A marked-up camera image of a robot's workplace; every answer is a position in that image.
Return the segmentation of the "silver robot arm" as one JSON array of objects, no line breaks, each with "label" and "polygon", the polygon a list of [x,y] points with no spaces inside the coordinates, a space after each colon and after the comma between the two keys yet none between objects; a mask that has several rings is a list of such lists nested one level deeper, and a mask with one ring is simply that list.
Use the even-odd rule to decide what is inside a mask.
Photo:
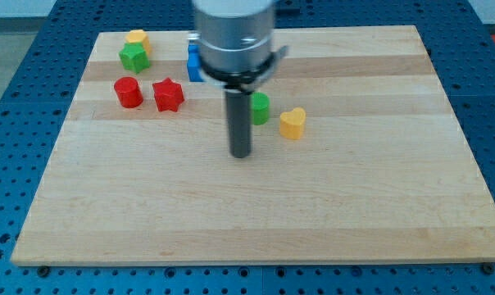
[{"label": "silver robot arm", "polygon": [[273,48],[274,0],[192,0],[203,79],[252,93],[276,72],[288,47]]}]

